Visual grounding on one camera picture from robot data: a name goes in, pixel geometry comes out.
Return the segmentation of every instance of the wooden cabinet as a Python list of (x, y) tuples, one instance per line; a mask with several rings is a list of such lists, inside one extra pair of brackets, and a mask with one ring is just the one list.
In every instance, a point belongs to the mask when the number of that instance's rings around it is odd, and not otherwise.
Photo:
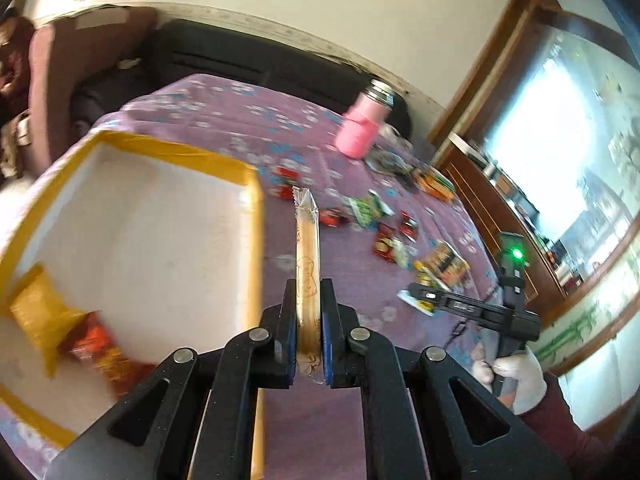
[(541, 317), (543, 326), (549, 325), (553, 321), (552, 310), (564, 301), (566, 295), (528, 229), (503, 195), (459, 149), (454, 148), (450, 152), (440, 170), (456, 186), (458, 197), (478, 228), (495, 267), (500, 253), (500, 232), (524, 236), (526, 259), (529, 263), (525, 269), (527, 309)]

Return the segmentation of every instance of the maroon sleeve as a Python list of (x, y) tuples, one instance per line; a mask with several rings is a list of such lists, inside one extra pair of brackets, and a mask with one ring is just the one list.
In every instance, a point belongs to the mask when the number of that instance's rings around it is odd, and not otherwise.
[(564, 458), (575, 480), (585, 478), (604, 459), (605, 447), (578, 428), (562, 396), (558, 378), (550, 373), (545, 373), (544, 378), (545, 397), (520, 419)]

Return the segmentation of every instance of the hand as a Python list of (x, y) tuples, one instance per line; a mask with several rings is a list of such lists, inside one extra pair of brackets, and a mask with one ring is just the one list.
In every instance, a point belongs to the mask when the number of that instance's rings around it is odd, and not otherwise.
[(492, 390), (494, 372), (518, 381), (515, 392), (498, 397), (516, 415), (532, 410), (545, 397), (546, 383), (542, 377), (542, 368), (528, 346), (522, 354), (496, 359), (493, 367), (484, 360), (482, 343), (478, 343), (471, 352), (471, 358), (474, 360), (473, 376), (489, 391)]

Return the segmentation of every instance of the silver bolt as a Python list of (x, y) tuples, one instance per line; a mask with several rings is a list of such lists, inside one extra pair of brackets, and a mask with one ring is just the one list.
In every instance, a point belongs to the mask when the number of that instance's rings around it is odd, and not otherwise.
[(188, 348), (180, 348), (174, 352), (174, 361), (178, 364), (188, 363), (193, 359), (193, 352)]
[(351, 337), (353, 339), (355, 339), (356, 341), (365, 341), (365, 340), (369, 339), (370, 335), (371, 335), (371, 332), (369, 332), (369, 330), (367, 330), (366, 328), (363, 328), (361, 326), (351, 330)]
[(254, 328), (249, 332), (249, 339), (251, 341), (264, 341), (269, 337), (269, 331), (265, 328)]
[(430, 346), (427, 348), (426, 354), (429, 361), (436, 362), (442, 361), (447, 356), (447, 353), (439, 346)]

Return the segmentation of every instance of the pink thermos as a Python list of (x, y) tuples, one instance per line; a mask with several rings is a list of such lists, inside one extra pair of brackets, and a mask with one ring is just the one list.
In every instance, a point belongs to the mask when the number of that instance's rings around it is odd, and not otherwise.
[(394, 105), (394, 95), (391, 86), (373, 79), (342, 116), (344, 122), (335, 136), (335, 147), (351, 158), (365, 156)]

